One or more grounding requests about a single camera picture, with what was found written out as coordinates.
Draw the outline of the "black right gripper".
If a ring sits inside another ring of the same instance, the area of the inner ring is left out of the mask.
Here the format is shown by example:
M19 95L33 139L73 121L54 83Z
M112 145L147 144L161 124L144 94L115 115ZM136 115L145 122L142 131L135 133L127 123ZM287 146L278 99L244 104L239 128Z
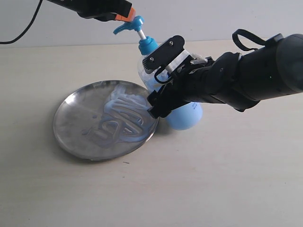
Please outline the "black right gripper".
M213 103L213 98L204 89L205 73L202 68L183 69L170 83L147 98L151 105L148 113L153 118L165 118L173 110L190 102Z

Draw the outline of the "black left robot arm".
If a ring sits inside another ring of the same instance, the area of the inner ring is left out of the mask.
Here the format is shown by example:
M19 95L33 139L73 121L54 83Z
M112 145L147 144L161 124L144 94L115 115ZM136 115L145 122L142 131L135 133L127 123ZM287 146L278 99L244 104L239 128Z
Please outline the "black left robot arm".
M81 18L101 22L131 22L136 16L132 3L127 0L53 0L54 4L76 12Z

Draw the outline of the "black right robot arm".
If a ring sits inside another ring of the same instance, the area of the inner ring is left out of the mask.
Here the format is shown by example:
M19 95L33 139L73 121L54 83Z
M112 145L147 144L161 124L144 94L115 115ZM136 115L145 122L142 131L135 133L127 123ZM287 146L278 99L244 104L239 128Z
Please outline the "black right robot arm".
M245 52L197 59L175 35L143 59L146 73L169 78L148 96L152 117L166 117L191 102L227 104L239 112L260 101L303 91L303 36L277 34L263 40L238 29L233 42Z

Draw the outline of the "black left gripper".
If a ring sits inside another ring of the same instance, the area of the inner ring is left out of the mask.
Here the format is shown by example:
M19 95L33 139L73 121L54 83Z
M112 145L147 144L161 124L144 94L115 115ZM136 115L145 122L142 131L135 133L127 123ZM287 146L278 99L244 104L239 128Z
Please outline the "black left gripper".
M86 8L78 15L85 19L131 22L136 16L136 10L127 0L84 0L83 3Z

